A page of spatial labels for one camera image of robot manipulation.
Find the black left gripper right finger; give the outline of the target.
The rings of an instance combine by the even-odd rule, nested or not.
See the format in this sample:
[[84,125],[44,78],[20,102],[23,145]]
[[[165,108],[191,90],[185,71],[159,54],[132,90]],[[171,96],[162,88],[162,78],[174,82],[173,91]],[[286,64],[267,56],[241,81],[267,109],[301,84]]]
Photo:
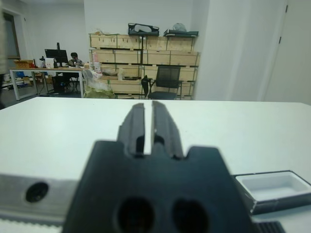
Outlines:
[[160,144],[171,158],[183,158],[180,133],[165,104],[152,101],[152,147]]

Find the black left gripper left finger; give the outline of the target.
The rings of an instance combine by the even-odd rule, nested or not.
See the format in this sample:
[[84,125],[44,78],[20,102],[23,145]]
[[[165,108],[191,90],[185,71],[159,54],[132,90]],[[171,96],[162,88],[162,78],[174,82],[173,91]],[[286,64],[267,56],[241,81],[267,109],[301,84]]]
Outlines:
[[118,141],[124,145],[124,153],[131,157],[144,155],[145,121],[144,105],[138,103],[132,106],[119,127]]

